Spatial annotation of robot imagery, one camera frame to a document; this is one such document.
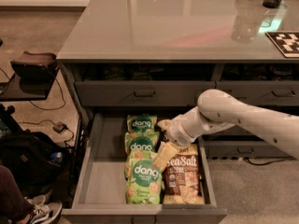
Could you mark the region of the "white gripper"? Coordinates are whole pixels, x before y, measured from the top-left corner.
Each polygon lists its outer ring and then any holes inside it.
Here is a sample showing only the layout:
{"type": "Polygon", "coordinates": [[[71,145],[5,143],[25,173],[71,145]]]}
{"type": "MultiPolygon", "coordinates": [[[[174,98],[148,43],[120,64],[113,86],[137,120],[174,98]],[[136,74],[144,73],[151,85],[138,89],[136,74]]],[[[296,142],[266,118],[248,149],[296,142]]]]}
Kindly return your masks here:
{"type": "Polygon", "coordinates": [[[163,119],[157,122],[157,126],[165,132],[166,138],[170,142],[162,142],[152,165],[158,169],[164,170],[170,160],[178,153],[178,146],[185,147],[195,141],[195,137],[187,134],[183,127],[182,115],[178,115],[173,119],[163,119]]]}

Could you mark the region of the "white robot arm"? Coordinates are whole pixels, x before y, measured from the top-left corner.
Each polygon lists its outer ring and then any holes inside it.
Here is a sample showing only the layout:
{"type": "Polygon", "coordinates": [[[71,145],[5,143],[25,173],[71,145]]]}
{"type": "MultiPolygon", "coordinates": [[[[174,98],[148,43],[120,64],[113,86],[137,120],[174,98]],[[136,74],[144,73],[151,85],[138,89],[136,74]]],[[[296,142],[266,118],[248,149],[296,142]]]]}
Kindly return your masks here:
{"type": "Polygon", "coordinates": [[[158,126],[171,148],[186,147],[205,134],[238,126],[286,154],[299,159],[299,117],[236,100],[220,90],[206,90],[197,106],[158,126]]]}

